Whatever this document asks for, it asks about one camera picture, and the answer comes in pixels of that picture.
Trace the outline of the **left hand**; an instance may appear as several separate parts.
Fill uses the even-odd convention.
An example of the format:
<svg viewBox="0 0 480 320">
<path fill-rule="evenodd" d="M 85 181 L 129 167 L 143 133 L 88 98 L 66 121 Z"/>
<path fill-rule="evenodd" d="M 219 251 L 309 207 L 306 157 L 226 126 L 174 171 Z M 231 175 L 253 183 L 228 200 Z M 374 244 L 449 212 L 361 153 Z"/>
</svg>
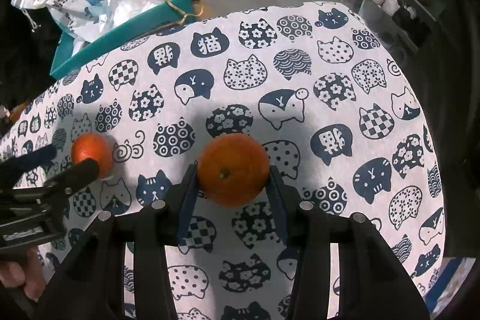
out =
<svg viewBox="0 0 480 320">
<path fill-rule="evenodd" d="M 38 247 L 35 246 L 26 251 L 23 264 L 1 261 L 1 283 L 6 288 L 22 287 L 27 298 L 35 302 L 38 302 L 47 285 L 38 254 Z"/>
</svg>

